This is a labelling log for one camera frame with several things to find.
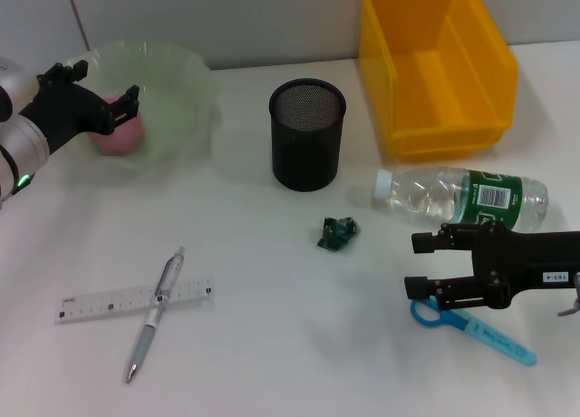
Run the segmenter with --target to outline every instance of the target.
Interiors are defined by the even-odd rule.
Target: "white table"
[[[525,175],[550,189],[545,230],[580,229],[580,43],[514,47],[513,128],[455,165]],[[267,102],[318,77],[348,104],[340,173],[315,193],[269,168]],[[381,166],[356,61],[217,73],[211,159],[139,181],[62,172],[54,156],[0,220],[3,416],[544,416],[580,405],[580,315],[572,290],[526,292],[474,309],[534,350],[526,368],[458,330],[409,314],[403,277],[464,276],[469,255],[414,256],[405,223],[364,206]],[[322,219],[354,216],[344,252],[315,247]],[[56,326],[63,296],[153,283],[178,245],[182,277],[212,275],[213,310],[167,313],[134,383],[122,383],[142,316]]]

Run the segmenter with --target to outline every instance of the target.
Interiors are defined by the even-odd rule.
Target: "white bottle cap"
[[[378,170],[377,180],[374,182],[375,199],[388,199],[391,197],[392,172],[389,170]]]

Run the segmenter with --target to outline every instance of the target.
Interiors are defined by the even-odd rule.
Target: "blue scissors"
[[[439,319],[429,320],[421,317],[417,313],[417,304],[426,305],[439,313]],[[501,334],[497,329],[480,321],[474,315],[470,315],[467,311],[461,309],[441,311],[437,307],[437,301],[434,299],[423,299],[421,301],[411,302],[411,314],[419,323],[425,326],[435,327],[443,324],[455,326],[457,329],[477,338],[479,341],[493,347],[523,365],[535,365],[537,363],[536,355],[533,352],[528,351],[524,346]]]

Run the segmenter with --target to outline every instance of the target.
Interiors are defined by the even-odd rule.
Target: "black mesh pen holder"
[[[270,98],[272,170],[287,188],[319,190],[336,176],[346,101],[330,83],[298,79]]]

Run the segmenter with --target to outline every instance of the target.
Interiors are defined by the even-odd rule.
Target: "green bottle label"
[[[499,220],[512,229],[522,207],[522,179],[509,175],[469,171],[468,204],[462,224]]]

